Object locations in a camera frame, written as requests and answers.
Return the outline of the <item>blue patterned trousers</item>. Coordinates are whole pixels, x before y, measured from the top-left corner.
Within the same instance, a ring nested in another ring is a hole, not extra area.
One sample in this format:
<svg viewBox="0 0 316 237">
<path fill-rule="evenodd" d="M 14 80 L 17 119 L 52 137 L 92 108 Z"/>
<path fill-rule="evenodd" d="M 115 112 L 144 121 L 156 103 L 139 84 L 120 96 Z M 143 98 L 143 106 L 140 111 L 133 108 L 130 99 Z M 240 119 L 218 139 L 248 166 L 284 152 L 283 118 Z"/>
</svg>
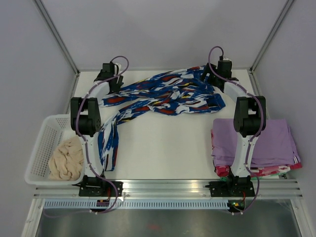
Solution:
<svg viewBox="0 0 316 237">
<path fill-rule="evenodd" d="M 210 114 L 222 110 L 225 102 L 202 73 L 205 66 L 169 71 L 123 87 L 102 98 L 100 107 L 126 104 L 107 119 L 98 133 L 98 152 L 104 171 L 113 171 L 119 148 L 118 126 L 146 112 L 167 116 Z"/>
</svg>

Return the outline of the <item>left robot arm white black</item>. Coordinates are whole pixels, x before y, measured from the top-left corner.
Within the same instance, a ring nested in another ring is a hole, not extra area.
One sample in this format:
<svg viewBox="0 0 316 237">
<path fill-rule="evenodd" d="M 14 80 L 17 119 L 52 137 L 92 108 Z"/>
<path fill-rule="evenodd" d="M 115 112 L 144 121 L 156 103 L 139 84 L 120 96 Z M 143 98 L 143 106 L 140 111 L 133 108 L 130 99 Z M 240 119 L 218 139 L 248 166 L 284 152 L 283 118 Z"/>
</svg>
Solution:
<svg viewBox="0 0 316 237">
<path fill-rule="evenodd" d="M 106 95 L 119 92 L 123 85 L 120 69 L 119 63 L 103 63 L 88 92 L 82 97 L 71 99 L 71 128 L 82 145 L 84 177 L 97 178 L 103 173 L 98 150 L 98 133 L 102 127 L 99 104 Z"/>
</svg>

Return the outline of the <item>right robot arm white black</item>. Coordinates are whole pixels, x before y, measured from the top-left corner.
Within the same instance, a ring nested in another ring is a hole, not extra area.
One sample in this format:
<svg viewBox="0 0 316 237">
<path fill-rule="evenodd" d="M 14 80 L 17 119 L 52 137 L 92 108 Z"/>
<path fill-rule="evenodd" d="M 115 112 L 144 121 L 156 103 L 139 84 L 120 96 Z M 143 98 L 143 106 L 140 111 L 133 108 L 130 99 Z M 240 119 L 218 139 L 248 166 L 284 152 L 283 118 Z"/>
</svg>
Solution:
<svg viewBox="0 0 316 237">
<path fill-rule="evenodd" d="M 237 148 L 230 168 L 230 175 L 235 178 L 225 183 L 226 192 L 235 196 L 243 189 L 239 179 L 251 176 L 255 144 L 266 126 L 266 101 L 263 96 L 248 92 L 238 79 L 232 77 L 232 61 L 224 56 L 219 57 L 217 66 L 211 63 L 205 66 L 201 80 L 218 88 L 235 102 L 233 125 L 237 133 Z"/>
</svg>

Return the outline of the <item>pink patterned folded trousers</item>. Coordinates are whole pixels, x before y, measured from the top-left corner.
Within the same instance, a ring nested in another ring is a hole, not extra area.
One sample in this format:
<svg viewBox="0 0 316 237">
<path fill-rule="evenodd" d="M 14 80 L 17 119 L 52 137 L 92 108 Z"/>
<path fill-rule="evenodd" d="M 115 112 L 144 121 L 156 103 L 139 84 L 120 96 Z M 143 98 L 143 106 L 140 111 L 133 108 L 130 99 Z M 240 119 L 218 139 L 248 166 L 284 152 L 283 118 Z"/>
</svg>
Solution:
<svg viewBox="0 0 316 237">
<path fill-rule="evenodd" d="M 222 165 L 222 166 L 214 165 L 214 167 L 215 167 L 215 173 L 219 177 L 225 177 L 228 175 L 231 165 Z M 302 168 L 301 162 L 295 165 L 278 165 L 278 166 L 257 167 L 257 168 L 251 167 L 251 171 L 259 177 L 264 177 L 264 176 L 270 176 L 270 175 L 284 174 L 291 170 L 296 170 L 300 168 Z"/>
</svg>

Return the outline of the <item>cream crumpled garment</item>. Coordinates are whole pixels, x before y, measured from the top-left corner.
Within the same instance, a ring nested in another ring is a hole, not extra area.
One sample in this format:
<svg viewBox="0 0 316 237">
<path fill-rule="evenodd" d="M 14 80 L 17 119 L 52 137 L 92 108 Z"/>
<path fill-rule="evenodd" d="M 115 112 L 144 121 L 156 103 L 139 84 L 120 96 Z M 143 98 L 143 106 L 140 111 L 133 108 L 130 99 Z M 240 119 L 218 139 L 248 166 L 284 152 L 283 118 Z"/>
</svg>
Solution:
<svg viewBox="0 0 316 237">
<path fill-rule="evenodd" d="M 63 141 L 54 150 L 48 161 L 49 179 L 57 181 L 75 181 L 82 172 L 83 151 L 80 139 L 74 136 Z"/>
</svg>

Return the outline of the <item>white perforated plastic basket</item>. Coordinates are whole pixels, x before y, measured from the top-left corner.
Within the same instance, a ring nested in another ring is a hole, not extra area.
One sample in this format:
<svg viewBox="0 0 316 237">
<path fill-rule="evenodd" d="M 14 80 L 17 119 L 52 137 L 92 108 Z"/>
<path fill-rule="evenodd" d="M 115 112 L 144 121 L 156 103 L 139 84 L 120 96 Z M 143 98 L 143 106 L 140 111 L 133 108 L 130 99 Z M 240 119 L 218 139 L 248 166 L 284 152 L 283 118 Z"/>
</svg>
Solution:
<svg viewBox="0 0 316 237">
<path fill-rule="evenodd" d="M 79 183 L 84 173 L 76 180 L 57 181 L 49 178 L 48 162 L 60 143 L 74 137 L 71 129 L 70 115 L 48 116 L 42 122 L 33 151 L 28 162 L 24 179 L 29 185 L 36 186 L 70 186 Z"/>
</svg>

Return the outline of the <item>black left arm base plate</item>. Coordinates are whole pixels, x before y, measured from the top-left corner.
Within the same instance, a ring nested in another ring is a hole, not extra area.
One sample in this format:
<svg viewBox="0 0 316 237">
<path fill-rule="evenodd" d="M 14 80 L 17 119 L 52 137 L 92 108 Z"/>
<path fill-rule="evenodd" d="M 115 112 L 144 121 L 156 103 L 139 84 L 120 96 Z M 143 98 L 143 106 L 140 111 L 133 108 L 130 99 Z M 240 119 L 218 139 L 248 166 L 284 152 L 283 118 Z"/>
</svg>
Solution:
<svg viewBox="0 0 316 237">
<path fill-rule="evenodd" d="M 80 197 L 120 197 L 123 191 L 123 182 L 112 181 L 113 185 L 97 177 L 84 175 L 79 183 Z"/>
</svg>

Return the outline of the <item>right aluminium frame post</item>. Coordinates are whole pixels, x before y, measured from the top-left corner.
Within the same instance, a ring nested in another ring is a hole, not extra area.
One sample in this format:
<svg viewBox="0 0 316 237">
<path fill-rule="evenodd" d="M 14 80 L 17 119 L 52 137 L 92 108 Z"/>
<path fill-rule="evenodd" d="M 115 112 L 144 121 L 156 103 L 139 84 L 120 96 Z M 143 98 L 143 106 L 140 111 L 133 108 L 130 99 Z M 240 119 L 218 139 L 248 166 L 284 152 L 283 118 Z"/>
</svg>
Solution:
<svg viewBox="0 0 316 237">
<path fill-rule="evenodd" d="M 289 11 L 293 7 L 296 0 L 286 0 L 284 6 L 282 7 L 280 13 L 278 14 L 272 28 L 270 29 L 263 45 L 261 46 L 257 56 L 255 57 L 254 62 L 252 63 L 251 67 L 249 68 L 250 73 L 254 73 L 256 68 L 259 66 L 264 54 L 268 50 L 270 44 L 272 43 L 273 39 L 275 38 L 277 32 L 281 28 L 283 22 L 285 21 Z"/>
</svg>

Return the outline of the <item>aluminium frame post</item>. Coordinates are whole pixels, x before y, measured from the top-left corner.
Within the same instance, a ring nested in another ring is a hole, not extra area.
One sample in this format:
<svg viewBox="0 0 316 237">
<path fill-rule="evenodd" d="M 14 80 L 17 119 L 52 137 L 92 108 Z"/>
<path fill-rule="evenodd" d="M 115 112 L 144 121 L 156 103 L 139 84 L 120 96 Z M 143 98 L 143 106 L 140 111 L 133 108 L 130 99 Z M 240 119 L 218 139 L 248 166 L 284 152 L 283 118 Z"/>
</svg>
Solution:
<svg viewBox="0 0 316 237">
<path fill-rule="evenodd" d="M 42 0 L 33 0 L 33 3 L 35 4 L 37 10 L 39 11 L 41 17 L 43 18 L 45 24 L 47 25 L 48 29 L 50 30 L 54 40 L 58 44 L 62 54 L 64 55 L 67 63 L 69 66 L 72 68 L 73 72 L 75 73 L 76 76 L 79 75 L 79 69 L 76 66 L 72 56 L 70 55 L 58 29 L 56 28 L 48 10 L 46 9 L 44 3 Z"/>
<path fill-rule="evenodd" d="M 268 50 L 270 44 L 272 43 L 273 39 L 275 38 L 277 32 L 281 28 L 283 22 L 285 21 L 289 11 L 293 7 L 296 0 L 286 0 L 284 6 L 282 7 L 280 13 L 278 14 L 272 28 L 270 29 L 263 45 L 261 46 L 257 56 L 255 57 L 254 62 L 252 63 L 251 67 L 249 68 L 250 73 L 254 73 L 256 68 L 259 66 L 264 54 Z"/>
</svg>

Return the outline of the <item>left aluminium frame post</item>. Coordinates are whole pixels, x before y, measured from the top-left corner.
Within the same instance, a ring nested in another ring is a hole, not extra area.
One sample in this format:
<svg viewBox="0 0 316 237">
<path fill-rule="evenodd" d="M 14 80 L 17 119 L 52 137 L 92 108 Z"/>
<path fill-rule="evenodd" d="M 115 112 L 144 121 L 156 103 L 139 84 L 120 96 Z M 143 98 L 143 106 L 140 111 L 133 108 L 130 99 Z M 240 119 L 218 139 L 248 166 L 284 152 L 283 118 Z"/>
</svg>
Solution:
<svg viewBox="0 0 316 237">
<path fill-rule="evenodd" d="M 64 55 L 67 63 L 69 66 L 72 68 L 73 72 L 75 73 L 76 76 L 79 75 L 79 69 L 76 66 L 72 56 L 70 55 L 58 29 L 56 28 L 48 10 L 46 9 L 44 3 L 42 0 L 33 0 L 33 3 L 35 4 L 37 10 L 39 11 L 41 17 L 43 18 L 45 24 L 47 25 L 48 29 L 50 30 L 54 40 L 58 44 L 62 54 Z"/>
</svg>

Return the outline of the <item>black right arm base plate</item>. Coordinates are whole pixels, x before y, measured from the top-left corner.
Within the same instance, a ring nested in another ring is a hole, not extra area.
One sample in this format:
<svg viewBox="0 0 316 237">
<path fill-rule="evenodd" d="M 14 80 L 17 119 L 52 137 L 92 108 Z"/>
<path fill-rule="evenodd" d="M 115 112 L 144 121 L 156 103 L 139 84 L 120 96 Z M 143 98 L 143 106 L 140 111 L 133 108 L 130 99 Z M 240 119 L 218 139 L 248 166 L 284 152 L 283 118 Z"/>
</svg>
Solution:
<svg viewBox="0 0 316 237">
<path fill-rule="evenodd" d="M 205 185 L 211 197 L 255 197 L 255 191 L 250 176 L 228 176 L 225 181 L 210 181 Z"/>
</svg>

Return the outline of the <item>aluminium mounting rail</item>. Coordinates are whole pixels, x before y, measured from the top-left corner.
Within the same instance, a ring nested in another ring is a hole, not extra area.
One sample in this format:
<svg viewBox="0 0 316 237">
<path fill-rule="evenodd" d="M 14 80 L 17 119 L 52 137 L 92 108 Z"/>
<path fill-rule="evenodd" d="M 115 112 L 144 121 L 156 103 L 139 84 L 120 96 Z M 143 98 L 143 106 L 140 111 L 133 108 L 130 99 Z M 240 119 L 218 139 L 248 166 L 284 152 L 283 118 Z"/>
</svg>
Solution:
<svg viewBox="0 0 316 237">
<path fill-rule="evenodd" d="M 211 199 L 210 180 L 121 180 L 123 199 Z M 78 198 L 79 187 L 39 187 L 34 198 Z M 261 179 L 258 199 L 302 199 L 295 179 Z"/>
</svg>

